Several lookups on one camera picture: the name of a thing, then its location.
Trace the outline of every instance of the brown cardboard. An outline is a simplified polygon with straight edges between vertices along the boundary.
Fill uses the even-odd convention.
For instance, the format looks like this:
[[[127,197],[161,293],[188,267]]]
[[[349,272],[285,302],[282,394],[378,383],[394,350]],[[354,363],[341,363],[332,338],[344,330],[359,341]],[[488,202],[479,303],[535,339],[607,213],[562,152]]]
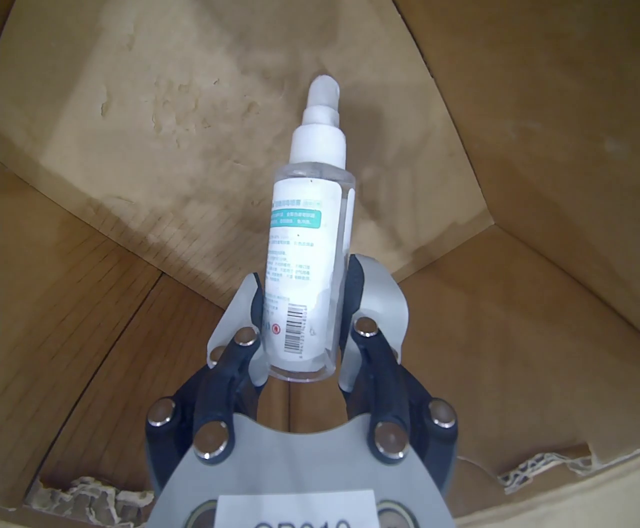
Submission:
[[[0,506],[16,507],[160,276],[0,166]]]
[[[342,90],[354,250],[401,279],[492,223],[388,0],[18,0],[0,159],[225,306],[264,268],[273,173],[320,72]]]
[[[34,477],[63,489],[87,475],[148,486],[140,420],[201,364],[221,313],[184,284],[224,304],[262,268],[271,172],[308,82],[329,72],[343,87],[358,178],[353,250],[398,280],[432,262],[401,283],[404,364],[459,413],[447,496],[459,524],[635,525],[637,460],[589,479],[568,469],[640,447],[640,334],[597,297],[637,326],[637,83],[620,62],[637,60],[635,8],[398,3],[492,212],[533,249],[483,231],[491,216],[391,2],[17,0],[0,40],[0,161],[183,284],[156,283],[158,270],[2,174],[3,228],[19,228],[0,240],[3,316],[26,324],[3,327],[0,355],[29,372],[29,388],[0,410],[37,411],[0,438],[11,455],[0,459],[0,504],[18,506]],[[512,45],[522,35],[537,40]],[[96,251],[76,252],[83,236]],[[95,274],[105,259],[117,272],[107,293],[78,271]],[[126,269],[140,272],[135,288]],[[62,290],[80,302],[59,304]],[[87,312],[89,324],[57,324]],[[52,377],[69,358],[70,381]],[[311,432],[346,414],[335,378],[271,381],[260,419]],[[522,464],[533,478],[506,494],[500,476]],[[24,508],[0,517],[48,525]]]
[[[496,223],[640,328],[640,4],[396,4]]]
[[[491,227],[401,288],[403,365],[460,419],[456,516],[579,478],[558,467],[506,495],[498,475],[537,453],[587,443],[607,463],[640,447],[640,333],[514,237]],[[345,420],[335,380],[292,386],[293,431]]]

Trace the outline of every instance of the spray bottle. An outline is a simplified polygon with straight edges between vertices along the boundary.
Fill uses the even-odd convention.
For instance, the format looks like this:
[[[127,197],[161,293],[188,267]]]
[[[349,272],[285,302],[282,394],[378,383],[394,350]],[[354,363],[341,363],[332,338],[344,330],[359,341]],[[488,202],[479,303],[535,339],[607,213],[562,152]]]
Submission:
[[[355,201],[339,97],[333,78],[311,83],[273,186],[262,341],[271,375],[288,381],[335,372]]]

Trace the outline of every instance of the cardboard wall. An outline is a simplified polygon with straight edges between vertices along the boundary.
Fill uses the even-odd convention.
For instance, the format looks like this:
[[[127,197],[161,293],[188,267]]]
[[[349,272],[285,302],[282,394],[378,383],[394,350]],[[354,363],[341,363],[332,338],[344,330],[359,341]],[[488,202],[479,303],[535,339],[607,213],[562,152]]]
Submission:
[[[455,516],[578,478],[559,468],[506,495],[496,477],[537,453],[588,444],[606,463],[640,448],[640,332],[526,244],[492,226],[400,286],[403,365],[460,419]],[[293,431],[346,422],[336,379],[291,392]]]
[[[389,0],[17,0],[0,160],[224,307],[265,267],[273,174],[323,72],[358,181],[354,251],[402,279],[493,223]]]
[[[640,328],[640,3],[396,4],[495,221]]]

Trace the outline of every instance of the white spray nozzle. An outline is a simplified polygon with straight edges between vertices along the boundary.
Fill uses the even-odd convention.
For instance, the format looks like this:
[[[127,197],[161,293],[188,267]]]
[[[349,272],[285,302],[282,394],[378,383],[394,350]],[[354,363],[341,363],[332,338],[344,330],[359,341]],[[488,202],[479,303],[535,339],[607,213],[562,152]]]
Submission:
[[[321,75],[314,79],[309,86],[307,108],[302,114],[302,124],[312,123],[340,126],[338,101],[340,100],[340,86],[333,77]]]
[[[317,161],[344,169],[347,145],[339,129],[340,86],[328,75],[316,77],[309,86],[302,124],[293,133],[290,163]]]

